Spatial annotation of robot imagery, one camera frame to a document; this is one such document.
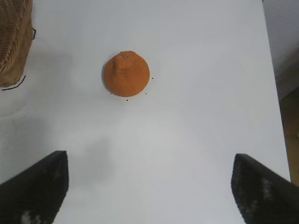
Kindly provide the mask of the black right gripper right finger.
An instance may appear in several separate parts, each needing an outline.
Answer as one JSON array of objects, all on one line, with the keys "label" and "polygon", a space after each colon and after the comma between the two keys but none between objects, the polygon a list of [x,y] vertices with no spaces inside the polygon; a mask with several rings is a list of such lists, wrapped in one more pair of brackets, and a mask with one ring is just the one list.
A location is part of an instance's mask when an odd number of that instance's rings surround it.
[{"label": "black right gripper right finger", "polygon": [[299,188],[247,154],[236,154],[231,189],[247,224],[297,224]]}]

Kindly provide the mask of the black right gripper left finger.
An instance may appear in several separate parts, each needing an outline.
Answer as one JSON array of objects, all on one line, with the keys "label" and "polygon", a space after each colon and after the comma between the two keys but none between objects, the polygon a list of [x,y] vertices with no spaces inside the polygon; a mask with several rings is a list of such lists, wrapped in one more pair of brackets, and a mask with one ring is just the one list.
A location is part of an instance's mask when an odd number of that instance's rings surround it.
[{"label": "black right gripper left finger", "polygon": [[0,185],[0,222],[53,223],[68,187],[67,152],[55,151]]}]

